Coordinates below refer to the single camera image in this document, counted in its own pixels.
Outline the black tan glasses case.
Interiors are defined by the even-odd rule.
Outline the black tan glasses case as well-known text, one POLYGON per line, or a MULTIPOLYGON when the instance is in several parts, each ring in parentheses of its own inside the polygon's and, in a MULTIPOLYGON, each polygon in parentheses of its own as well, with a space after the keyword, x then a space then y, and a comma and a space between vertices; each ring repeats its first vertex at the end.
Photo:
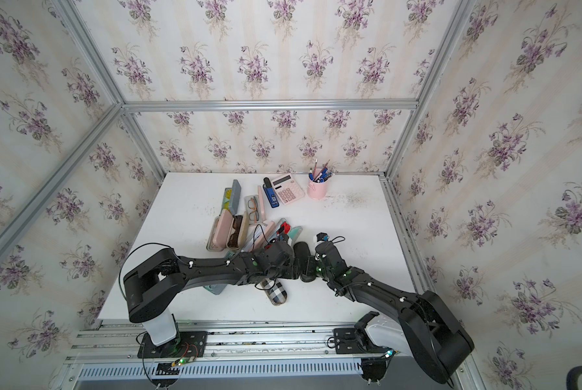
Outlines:
POLYGON ((303 283, 314 281, 317 274, 317 264, 307 242, 296 243, 294 245, 294 254, 298 266, 299 279, 303 283))

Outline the pink case white glasses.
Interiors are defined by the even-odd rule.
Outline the pink case white glasses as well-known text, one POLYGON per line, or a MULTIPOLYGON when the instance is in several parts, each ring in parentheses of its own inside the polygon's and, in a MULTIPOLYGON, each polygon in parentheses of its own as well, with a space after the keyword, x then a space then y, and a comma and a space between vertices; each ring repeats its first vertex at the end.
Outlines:
POLYGON ((264 247, 276 237, 277 231, 284 223, 286 223, 286 219, 279 219, 277 222, 266 220, 256 224, 253 228, 251 227, 241 251, 252 252, 264 247))

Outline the plaid glasses case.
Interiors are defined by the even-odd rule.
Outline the plaid glasses case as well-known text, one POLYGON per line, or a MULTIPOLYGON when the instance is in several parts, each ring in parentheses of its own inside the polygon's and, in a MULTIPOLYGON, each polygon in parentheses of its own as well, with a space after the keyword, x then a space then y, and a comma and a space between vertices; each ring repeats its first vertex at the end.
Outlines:
POLYGON ((274 306, 281 306, 287 302, 288 294, 284 286, 277 279, 265 279, 258 284, 258 289, 265 292, 274 306))

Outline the grey glasses case red glasses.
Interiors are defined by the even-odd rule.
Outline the grey glasses case red glasses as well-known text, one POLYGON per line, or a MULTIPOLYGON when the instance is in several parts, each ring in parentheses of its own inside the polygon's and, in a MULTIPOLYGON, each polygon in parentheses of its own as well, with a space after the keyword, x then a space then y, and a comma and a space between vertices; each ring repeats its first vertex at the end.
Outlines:
POLYGON ((300 235, 302 234, 302 230, 303 227, 302 226, 296 226, 296 227, 292 227, 289 232, 287 233, 288 237, 289 237, 289 244, 293 244, 294 242, 297 242, 300 235))

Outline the teal glasses case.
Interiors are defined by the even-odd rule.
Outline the teal glasses case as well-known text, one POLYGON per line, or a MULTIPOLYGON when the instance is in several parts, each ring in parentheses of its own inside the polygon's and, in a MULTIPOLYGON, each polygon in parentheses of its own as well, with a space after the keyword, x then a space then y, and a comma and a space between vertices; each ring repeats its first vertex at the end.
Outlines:
MULTIPOLYGON (((230 260, 236 254, 237 254, 237 251, 228 251, 224 256, 224 259, 230 260)), ((227 284, 208 284, 208 285, 204 285, 203 287, 204 287, 204 289, 206 289, 206 291, 208 291, 214 295, 221 295, 227 286, 228 286, 227 284)))

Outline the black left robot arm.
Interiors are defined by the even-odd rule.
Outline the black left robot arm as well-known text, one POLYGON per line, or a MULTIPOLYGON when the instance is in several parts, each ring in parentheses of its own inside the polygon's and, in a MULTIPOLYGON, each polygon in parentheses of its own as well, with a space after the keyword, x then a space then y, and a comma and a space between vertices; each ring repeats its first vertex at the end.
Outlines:
POLYGON ((299 265, 286 240, 252 252, 238 252, 230 258, 188 258, 178 255, 169 245, 158 246, 161 250, 119 277, 128 320, 142 324, 156 347, 179 339, 169 306, 186 289, 299 278, 299 265))

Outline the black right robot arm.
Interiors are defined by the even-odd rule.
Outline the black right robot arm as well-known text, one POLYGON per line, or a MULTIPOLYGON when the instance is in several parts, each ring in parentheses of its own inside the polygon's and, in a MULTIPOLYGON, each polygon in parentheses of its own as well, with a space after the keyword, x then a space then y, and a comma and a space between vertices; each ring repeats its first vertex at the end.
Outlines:
POLYGON ((445 384, 475 349, 471 336, 435 293, 405 292, 347 266, 336 245, 315 248, 322 279, 336 295, 376 309, 400 325, 420 369, 445 384))

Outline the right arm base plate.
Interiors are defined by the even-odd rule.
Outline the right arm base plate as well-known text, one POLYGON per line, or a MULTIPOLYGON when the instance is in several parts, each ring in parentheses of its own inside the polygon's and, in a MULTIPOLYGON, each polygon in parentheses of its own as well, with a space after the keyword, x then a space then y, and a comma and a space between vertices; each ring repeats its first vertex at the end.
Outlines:
POLYGON ((365 331, 354 328, 334 328, 333 347, 336 354, 382 354, 390 351, 388 347, 375 345, 365 331))

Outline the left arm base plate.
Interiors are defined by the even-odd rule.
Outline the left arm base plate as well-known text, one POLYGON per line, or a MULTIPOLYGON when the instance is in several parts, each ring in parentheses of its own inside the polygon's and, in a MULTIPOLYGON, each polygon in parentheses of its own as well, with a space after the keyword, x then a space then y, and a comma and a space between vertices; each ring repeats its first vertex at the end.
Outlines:
POLYGON ((146 332, 141 338, 138 358, 202 358, 207 338, 208 333, 206 331, 179 331, 175 339, 157 346, 146 332))

